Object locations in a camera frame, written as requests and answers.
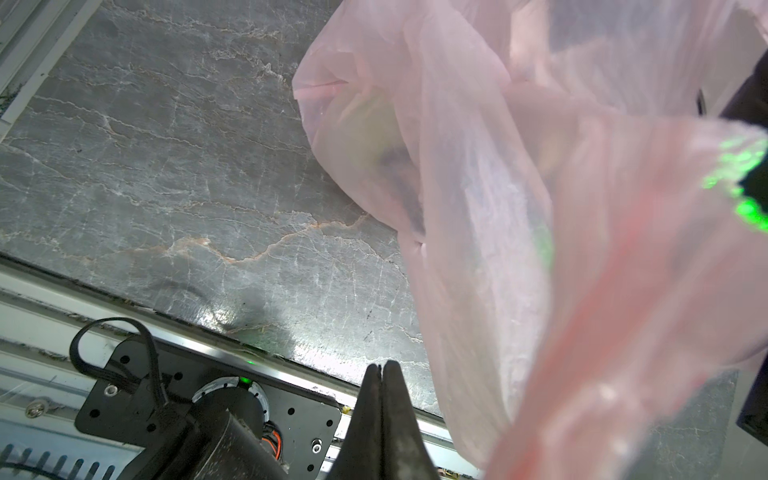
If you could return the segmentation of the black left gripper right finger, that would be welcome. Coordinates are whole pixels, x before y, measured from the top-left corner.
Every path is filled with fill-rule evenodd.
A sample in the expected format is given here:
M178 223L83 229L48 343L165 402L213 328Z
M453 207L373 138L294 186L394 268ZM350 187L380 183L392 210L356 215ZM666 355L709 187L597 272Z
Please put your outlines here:
M398 362L389 360L382 371L383 478L438 480L437 468L425 448Z

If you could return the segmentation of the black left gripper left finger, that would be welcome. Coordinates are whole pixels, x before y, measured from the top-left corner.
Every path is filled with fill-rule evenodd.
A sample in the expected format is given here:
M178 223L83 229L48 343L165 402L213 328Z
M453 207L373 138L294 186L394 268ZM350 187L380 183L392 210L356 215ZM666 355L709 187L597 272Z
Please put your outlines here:
M347 433L327 479L382 479L381 367L367 367Z

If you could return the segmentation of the pink printed plastic bag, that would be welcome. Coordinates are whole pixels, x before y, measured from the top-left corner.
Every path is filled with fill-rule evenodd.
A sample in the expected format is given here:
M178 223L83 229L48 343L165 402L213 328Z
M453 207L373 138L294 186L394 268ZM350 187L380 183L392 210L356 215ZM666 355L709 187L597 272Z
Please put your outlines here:
M763 1L345 1L293 79L311 149L393 228L439 408L489 479L616 479L650 428L767 336L767 236L734 213L767 134L695 100ZM353 162L380 92L418 171Z

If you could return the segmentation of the green fake fruit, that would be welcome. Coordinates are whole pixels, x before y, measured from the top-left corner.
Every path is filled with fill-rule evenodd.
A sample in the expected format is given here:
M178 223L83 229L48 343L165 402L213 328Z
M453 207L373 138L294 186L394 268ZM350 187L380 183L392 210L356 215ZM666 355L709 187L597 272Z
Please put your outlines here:
M392 103L376 91L355 95L343 120L352 136L347 147L354 164L400 200L417 198L418 171Z

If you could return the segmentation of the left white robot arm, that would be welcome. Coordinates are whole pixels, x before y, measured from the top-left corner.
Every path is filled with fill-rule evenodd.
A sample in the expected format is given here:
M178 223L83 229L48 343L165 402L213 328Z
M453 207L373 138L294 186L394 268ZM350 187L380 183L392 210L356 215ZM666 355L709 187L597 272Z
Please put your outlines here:
M435 479L402 371L372 364L342 439L332 397L156 339L140 322L91 378L78 431L140 448L125 479Z

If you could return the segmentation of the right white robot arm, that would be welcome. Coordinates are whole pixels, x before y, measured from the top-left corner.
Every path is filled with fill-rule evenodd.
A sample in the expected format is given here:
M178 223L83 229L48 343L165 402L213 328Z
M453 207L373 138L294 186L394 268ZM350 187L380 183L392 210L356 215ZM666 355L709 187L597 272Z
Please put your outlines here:
M718 117L734 120L767 131L767 54L763 53L749 75L725 103ZM729 194L734 200L734 213L751 231L767 236L767 143L755 152L742 156L740 170ZM747 287L758 295L758 325L767 326L767 251L757 256L762 261L760 285ZM767 443L767 336L762 335L754 347L737 358L734 365L757 371L747 397L738 409L736 425L762 444Z

